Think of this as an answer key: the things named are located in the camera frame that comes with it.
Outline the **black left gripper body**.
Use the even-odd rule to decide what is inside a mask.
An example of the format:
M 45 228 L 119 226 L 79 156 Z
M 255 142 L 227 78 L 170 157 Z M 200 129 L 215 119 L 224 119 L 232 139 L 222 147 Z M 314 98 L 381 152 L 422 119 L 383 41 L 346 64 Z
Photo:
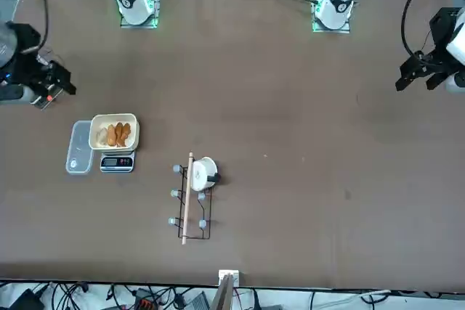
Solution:
M 464 8 L 441 8 L 429 26 L 434 48 L 424 59 L 445 69 L 464 68 Z

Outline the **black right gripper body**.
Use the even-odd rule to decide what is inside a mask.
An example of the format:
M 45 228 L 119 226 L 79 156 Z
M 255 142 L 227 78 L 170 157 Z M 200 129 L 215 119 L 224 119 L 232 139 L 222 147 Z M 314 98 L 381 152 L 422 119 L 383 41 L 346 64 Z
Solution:
M 29 24 L 13 23 L 12 29 L 17 36 L 12 81 L 23 85 L 49 84 L 48 67 L 38 61 L 38 51 L 23 53 L 26 49 L 40 44 L 41 34 Z

